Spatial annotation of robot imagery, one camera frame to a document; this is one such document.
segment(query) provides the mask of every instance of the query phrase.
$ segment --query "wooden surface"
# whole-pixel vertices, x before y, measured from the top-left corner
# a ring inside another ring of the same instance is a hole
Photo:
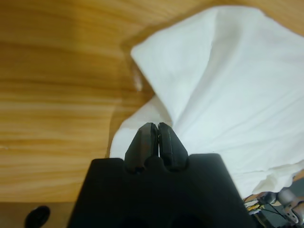
[[[67,227],[74,203],[0,203],[0,227],[23,228],[26,216],[42,205],[47,205],[51,211],[43,228]]]
[[[75,201],[90,161],[153,96],[131,47],[223,4],[304,35],[302,0],[1,1],[0,201]]]

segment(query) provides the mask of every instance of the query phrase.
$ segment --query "electrical wire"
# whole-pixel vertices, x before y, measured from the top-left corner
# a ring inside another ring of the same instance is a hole
[[[270,203],[269,205],[272,207],[273,210],[275,210],[282,218],[286,219],[277,209],[275,209],[274,206],[272,206]]]
[[[276,212],[274,212],[274,211],[272,211],[272,210],[267,210],[267,209],[264,209],[264,208],[259,208],[260,210],[264,210],[264,211],[268,211],[268,212],[271,212],[271,213],[274,213],[274,214],[277,214],[277,215],[281,215],[281,214],[279,214],[279,213],[276,213]]]
[[[243,201],[244,201],[245,203],[251,202],[251,201],[246,202],[246,200],[249,199],[250,196],[247,196]]]

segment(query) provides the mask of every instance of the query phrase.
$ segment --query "white towel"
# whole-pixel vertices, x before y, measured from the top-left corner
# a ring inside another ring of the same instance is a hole
[[[116,133],[170,123],[189,154],[218,153],[242,197],[290,186],[304,168],[304,38],[258,9],[214,7],[135,46],[156,96]]]

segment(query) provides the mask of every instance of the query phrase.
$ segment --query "cable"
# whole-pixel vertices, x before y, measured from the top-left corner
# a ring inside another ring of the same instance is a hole
[[[249,199],[250,196],[247,196],[243,201],[244,201],[245,203],[251,202],[251,201],[246,202],[246,200]]]
[[[286,219],[277,209],[275,209],[274,206],[272,206],[270,203],[269,205],[272,207],[273,210],[275,210],[282,218]]]
[[[281,215],[281,214],[276,213],[276,212],[274,212],[274,211],[272,211],[272,210],[267,210],[267,209],[264,209],[264,208],[258,208],[258,209],[260,209],[260,210],[265,210],[265,211],[268,211],[268,212],[271,212],[271,213],[274,213],[274,214],[277,214],[277,215]]]

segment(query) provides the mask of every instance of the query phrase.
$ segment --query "black plastic part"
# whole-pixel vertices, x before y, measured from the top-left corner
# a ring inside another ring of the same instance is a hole
[[[40,228],[48,220],[51,210],[47,206],[40,206],[32,210],[25,219],[25,228]]]
[[[221,157],[188,160],[170,172],[154,156],[140,175],[122,159],[93,160],[68,228],[253,228]]]
[[[158,130],[155,124],[146,123],[138,130],[125,153],[125,167],[131,173],[141,173],[146,159],[151,156],[158,156]]]
[[[158,125],[160,157],[170,171],[179,171],[187,167],[188,152],[179,138],[165,123]]]

